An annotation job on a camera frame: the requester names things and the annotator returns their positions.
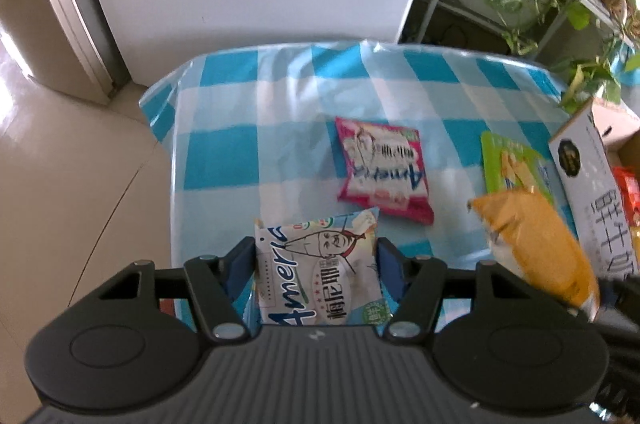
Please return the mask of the large orange chip bag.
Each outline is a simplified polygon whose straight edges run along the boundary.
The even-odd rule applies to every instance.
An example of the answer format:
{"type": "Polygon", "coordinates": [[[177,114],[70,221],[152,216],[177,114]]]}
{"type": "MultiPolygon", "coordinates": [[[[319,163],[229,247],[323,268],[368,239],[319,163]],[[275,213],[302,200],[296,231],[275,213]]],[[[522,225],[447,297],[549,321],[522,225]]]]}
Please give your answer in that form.
{"type": "Polygon", "coordinates": [[[600,288],[590,261],[551,203],[535,189],[511,189],[468,202],[497,262],[534,288],[594,320],[600,288]]]}

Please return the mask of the cardboard milk box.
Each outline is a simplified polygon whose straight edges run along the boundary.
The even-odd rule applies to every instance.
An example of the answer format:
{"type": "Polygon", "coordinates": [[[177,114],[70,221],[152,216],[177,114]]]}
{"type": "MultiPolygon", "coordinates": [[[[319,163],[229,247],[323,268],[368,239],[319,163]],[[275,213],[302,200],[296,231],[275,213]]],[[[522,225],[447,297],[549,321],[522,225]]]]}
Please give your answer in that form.
{"type": "Polygon", "coordinates": [[[592,98],[548,142],[578,240],[597,276],[639,272],[639,226],[628,224],[612,173],[631,168],[639,181],[639,117],[623,103],[592,98]]]}

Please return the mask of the blue white snack packet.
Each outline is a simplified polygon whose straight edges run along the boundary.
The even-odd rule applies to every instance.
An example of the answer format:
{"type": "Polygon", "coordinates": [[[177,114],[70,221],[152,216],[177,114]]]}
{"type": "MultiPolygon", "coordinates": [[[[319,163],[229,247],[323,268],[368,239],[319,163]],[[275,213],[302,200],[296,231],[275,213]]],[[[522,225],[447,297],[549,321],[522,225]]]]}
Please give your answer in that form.
{"type": "Polygon", "coordinates": [[[378,210],[255,226],[263,324],[382,326],[390,320],[376,263],[378,210]]]}

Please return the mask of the green cracker packet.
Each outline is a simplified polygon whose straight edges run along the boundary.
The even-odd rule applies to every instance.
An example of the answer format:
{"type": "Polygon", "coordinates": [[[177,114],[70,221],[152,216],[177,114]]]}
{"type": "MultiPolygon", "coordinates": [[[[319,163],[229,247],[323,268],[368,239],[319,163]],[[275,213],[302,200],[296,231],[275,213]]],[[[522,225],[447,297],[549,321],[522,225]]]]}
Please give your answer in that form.
{"type": "Polygon", "coordinates": [[[480,135],[486,191],[535,189],[551,204],[547,161],[533,148],[494,132],[480,135]]]}

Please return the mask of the pink white snack packet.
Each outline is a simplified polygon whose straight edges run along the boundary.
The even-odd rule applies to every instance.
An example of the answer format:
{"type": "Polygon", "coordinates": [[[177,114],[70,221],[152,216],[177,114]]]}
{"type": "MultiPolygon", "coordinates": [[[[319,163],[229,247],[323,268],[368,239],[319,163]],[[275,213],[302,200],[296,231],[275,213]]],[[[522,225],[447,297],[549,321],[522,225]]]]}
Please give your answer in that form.
{"type": "Polygon", "coordinates": [[[337,118],[346,180],[338,198],[430,226],[435,214],[419,132],[411,127],[337,118]]]}

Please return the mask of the blue white checkered tablecloth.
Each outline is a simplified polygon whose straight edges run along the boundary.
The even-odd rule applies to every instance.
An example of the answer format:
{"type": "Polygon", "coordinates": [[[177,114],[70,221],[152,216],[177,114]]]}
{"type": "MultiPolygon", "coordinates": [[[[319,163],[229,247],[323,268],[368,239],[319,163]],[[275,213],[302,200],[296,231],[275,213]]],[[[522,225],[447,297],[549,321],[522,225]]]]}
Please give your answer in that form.
{"type": "Polygon", "coordinates": [[[268,226],[349,213],[338,118],[414,128],[433,225],[382,216],[408,256],[473,268],[490,255],[468,209],[485,191],[480,137],[549,152],[560,84],[533,64],[445,47],[286,44],[215,52],[171,72],[141,109],[171,159],[171,262],[224,255],[268,226]]]}

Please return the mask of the red snack packet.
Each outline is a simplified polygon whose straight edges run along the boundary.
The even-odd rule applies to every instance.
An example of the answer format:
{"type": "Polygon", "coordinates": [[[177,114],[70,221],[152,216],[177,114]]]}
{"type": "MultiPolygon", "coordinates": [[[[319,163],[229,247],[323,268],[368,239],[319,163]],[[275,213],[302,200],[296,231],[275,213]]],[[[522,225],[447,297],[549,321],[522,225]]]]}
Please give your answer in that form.
{"type": "Polygon", "coordinates": [[[638,227],[640,213],[639,181],[631,168],[614,166],[612,173],[617,187],[620,189],[620,197],[624,204],[627,222],[631,227],[638,227]]]}

